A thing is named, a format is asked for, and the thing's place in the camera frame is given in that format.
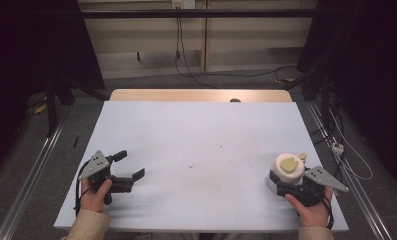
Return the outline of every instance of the sleeve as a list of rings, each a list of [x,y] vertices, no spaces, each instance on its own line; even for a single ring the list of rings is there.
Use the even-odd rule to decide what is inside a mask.
[[[102,213],[80,209],[70,233],[63,240],[102,240],[110,225],[110,218]]]
[[[299,240],[333,240],[331,230],[325,227],[302,227],[298,236]]]

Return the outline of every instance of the wire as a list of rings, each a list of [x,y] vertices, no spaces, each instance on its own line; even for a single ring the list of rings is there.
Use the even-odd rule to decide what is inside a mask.
[[[85,194],[88,190],[84,191],[82,193],[82,195],[79,197],[79,185],[80,185],[80,181],[79,181],[79,177],[80,174],[82,174],[83,169],[85,169],[86,165],[88,165],[89,161],[86,161],[83,166],[80,168],[79,173],[77,174],[77,182],[76,182],[76,199],[75,199],[75,205],[74,205],[74,210],[76,212],[76,216],[77,214],[79,214],[80,211],[80,198],[83,196],[83,194]]]
[[[347,141],[347,139],[344,137],[344,135],[342,134],[341,130],[339,129],[338,126],[338,122],[336,121],[332,111],[329,109],[330,114],[333,117],[333,121],[335,122],[336,127],[338,128],[338,132],[341,135],[342,139],[344,140],[344,142],[357,154],[357,156],[360,157],[360,159],[363,161],[363,163],[366,165],[366,167],[369,169],[370,171],[370,177],[362,177],[360,175],[358,175],[357,173],[355,173],[350,167],[348,167],[344,162],[343,159],[339,158],[339,161],[343,164],[344,168],[347,169],[350,173],[352,173],[355,177],[360,178],[362,180],[370,180],[373,178],[373,171],[370,168],[369,164],[367,164],[366,160],[364,160],[364,158],[351,146],[351,144]]]
[[[179,41],[180,41],[180,44],[182,46],[183,60],[185,62],[186,69],[187,69],[189,74],[181,73],[180,70],[179,70],[179,67],[177,65],[177,59],[178,59],[178,56],[179,56]],[[296,68],[296,66],[292,66],[292,65],[283,66],[283,67],[279,67],[279,68],[277,68],[275,70],[271,70],[271,71],[263,72],[263,73],[257,73],[257,74],[226,74],[226,73],[192,74],[192,72],[189,69],[189,65],[188,65],[188,62],[186,60],[186,55],[185,55],[185,47],[184,47],[184,43],[183,43],[183,28],[182,28],[182,20],[181,20],[181,18],[177,18],[177,43],[176,43],[175,65],[176,65],[176,70],[179,73],[179,75],[184,76],[184,77],[192,77],[195,82],[197,82],[197,83],[199,83],[201,85],[204,85],[206,87],[211,87],[211,88],[216,88],[216,89],[218,89],[218,88],[215,87],[215,86],[212,86],[210,84],[203,83],[203,82],[199,81],[198,79],[196,79],[196,77],[200,77],[200,76],[258,77],[258,76],[264,76],[264,75],[269,75],[271,73],[275,73],[276,74],[276,85],[275,85],[275,87],[276,87],[278,82],[279,82],[279,78],[278,78],[278,75],[277,75],[277,72],[279,70],[286,69],[286,68]]]
[[[177,66],[177,57],[178,57],[178,53],[179,53],[179,39],[180,39],[181,44],[182,44],[183,60],[184,60],[184,62],[185,62],[186,69],[188,70],[189,75],[185,75],[185,74],[181,73],[181,72],[179,71],[178,66]],[[215,87],[215,86],[212,86],[212,85],[210,85],[210,84],[206,84],[206,83],[203,83],[203,82],[199,81],[198,79],[195,78],[195,76],[194,76],[194,75],[191,73],[191,71],[189,70],[188,62],[186,61],[186,56],[185,56],[185,46],[184,46],[184,44],[183,44],[182,20],[181,20],[180,18],[177,18],[177,43],[176,43],[176,59],[175,59],[175,64],[176,64],[176,70],[177,70],[177,72],[178,72],[181,76],[184,76],[184,77],[191,77],[196,83],[199,83],[199,84],[201,84],[201,85],[203,85],[203,86],[206,86],[206,87],[218,89],[218,88]]]

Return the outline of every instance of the black curtain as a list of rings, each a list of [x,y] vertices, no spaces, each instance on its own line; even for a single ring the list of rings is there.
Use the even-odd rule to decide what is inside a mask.
[[[47,14],[59,11],[80,9],[76,0],[0,0],[0,159],[48,78],[104,88],[84,20]]]

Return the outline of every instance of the table surface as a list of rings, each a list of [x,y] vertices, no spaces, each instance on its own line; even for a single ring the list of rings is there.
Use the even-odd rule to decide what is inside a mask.
[[[285,90],[117,89],[110,101],[292,102]]]
[[[129,96],[121,97],[122,92]],[[127,160],[114,163],[112,174],[130,177],[146,169],[131,193],[113,194],[113,203],[105,207],[112,218],[110,229],[273,232],[300,227],[295,210],[275,194],[267,174],[272,161],[284,152],[305,152],[308,167],[321,164],[296,104],[282,97],[284,91],[139,92],[116,90],[104,104],[81,163],[97,150],[105,155],[127,150]],[[152,100],[145,101],[147,92]],[[205,94],[220,102],[197,100]],[[181,101],[188,96],[196,102]],[[117,101],[126,98],[130,101]],[[231,98],[243,102],[226,103]],[[280,102],[264,103],[264,98]],[[164,99],[172,102],[161,102]],[[74,186],[75,179],[57,228],[70,228],[75,219]],[[335,198],[332,206],[333,229],[347,230]]]

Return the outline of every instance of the human hand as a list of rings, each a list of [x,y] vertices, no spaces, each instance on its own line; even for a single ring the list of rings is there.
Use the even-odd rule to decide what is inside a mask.
[[[102,213],[104,209],[104,197],[110,190],[111,184],[111,179],[105,180],[98,191],[94,193],[94,190],[91,189],[91,185],[89,184],[89,180],[87,178],[83,179],[80,208]]]
[[[330,202],[332,200],[332,193],[333,192],[330,187],[325,187],[325,196],[327,200],[323,198],[322,201],[324,201],[328,206],[330,206]],[[291,194],[286,194],[285,198],[295,208],[295,210],[297,210],[303,227],[326,227],[329,212],[323,203],[320,202],[315,206],[306,207]]]

